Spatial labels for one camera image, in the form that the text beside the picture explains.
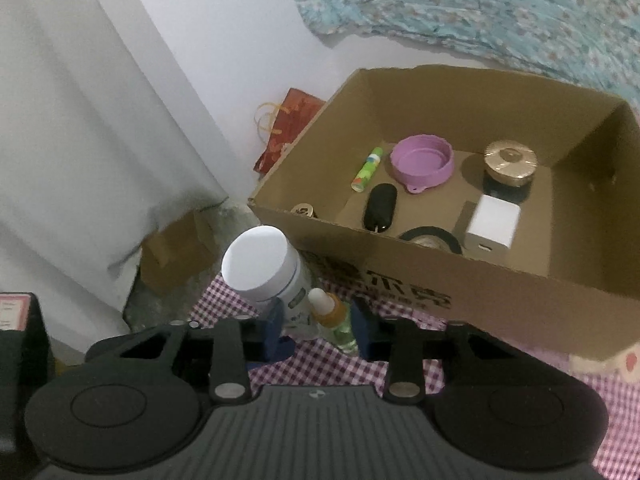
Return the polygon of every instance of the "concrete floor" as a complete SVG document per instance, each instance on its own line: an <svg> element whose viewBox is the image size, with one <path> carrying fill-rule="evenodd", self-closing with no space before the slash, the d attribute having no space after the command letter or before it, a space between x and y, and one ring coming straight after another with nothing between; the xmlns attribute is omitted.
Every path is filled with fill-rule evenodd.
<svg viewBox="0 0 640 480"><path fill-rule="evenodd" d="M174 319L188 319L191 307L220 272L222 256L229 244L247 229L259 225L258 219L245 204L231 200L226 200L203 213L213 228L220 250L215 264L197 276L192 276L187 283L174 288L165 296L154 294L138 276L123 313L124 320L132 332L139 332Z"/></svg>

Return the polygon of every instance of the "checkered tablecloth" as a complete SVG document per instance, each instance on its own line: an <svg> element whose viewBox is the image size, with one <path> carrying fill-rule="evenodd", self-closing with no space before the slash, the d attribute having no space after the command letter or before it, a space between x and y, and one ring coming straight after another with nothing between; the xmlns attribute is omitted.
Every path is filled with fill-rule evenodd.
<svg viewBox="0 0 640 480"><path fill-rule="evenodd" d="M362 293L329 282L324 282L324 286L345 300L356 292ZM443 330L445 327L441 319L389 301L371 298L371 304L382 316L409 317L421 328ZM191 319L203 326L212 326L221 317L239 314L256 313L217 276L193 307ZM567 356L520 348L563 371L568 370ZM257 368L249 375L254 390L263 384L373 384L382 394L385 373L386 364L347 357L317 339L297 345L296 353L286 361ZM444 386L442 368L437 361L424 362L424 377L427 393L435 393ZM627 384L616 376L580 375L577 378L595 389L609 410L609 431L593 465L608 480L640 480L640 384Z"/></svg>

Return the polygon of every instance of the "cardboard box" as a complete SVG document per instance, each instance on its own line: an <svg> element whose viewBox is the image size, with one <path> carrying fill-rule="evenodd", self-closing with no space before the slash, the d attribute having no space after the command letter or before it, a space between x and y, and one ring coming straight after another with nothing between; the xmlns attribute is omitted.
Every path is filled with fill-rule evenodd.
<svg viewBox="0 0 640 480"><path fill-rule="evenodd" d="M364 193L350 182L375 146L446 138L456 172L410 195L388 157ZM538 155L508 266L396 239L438 226L462 242L481 195L482 156L497 139ZM398 188L392 227L362 227L370 190ZM290 213L310 203L318 219ZM250 206L316 267L395 301L498 337L603 359L640 340L640 131L613 95L516 72L422 66L360 70L260 183Z"/></svg>
<svg viewBox="0 0 640 480"><path fill-rule="evenodd" d="M142 242L140 279L156 294L166 294L215 263L218 249L202 213L190 211Z"/></svg>

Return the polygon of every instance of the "curtain fold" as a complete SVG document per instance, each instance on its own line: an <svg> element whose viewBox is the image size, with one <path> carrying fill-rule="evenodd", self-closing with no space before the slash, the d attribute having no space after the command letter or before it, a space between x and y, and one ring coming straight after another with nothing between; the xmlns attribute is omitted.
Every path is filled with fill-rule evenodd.
<svg viewBox="0 0 640 480"><path fill-rule="evenodd" d="M225 197L97 0L0 0L0 286L52 338L126 332L140 241Z"/></svg>

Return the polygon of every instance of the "black ring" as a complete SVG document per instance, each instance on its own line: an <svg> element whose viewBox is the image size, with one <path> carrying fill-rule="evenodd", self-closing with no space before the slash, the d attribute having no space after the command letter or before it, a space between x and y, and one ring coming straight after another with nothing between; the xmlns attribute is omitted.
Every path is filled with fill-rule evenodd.
<svg viewBox="0 0 640 480"><path fill-rule="evenodd" d="M432 225L409 229L407 232L402 233L398 238L405 242L411 242L420 236L435 236L446 243L452 253L462 254L460 242L454 235L447 230Z"/></svg>

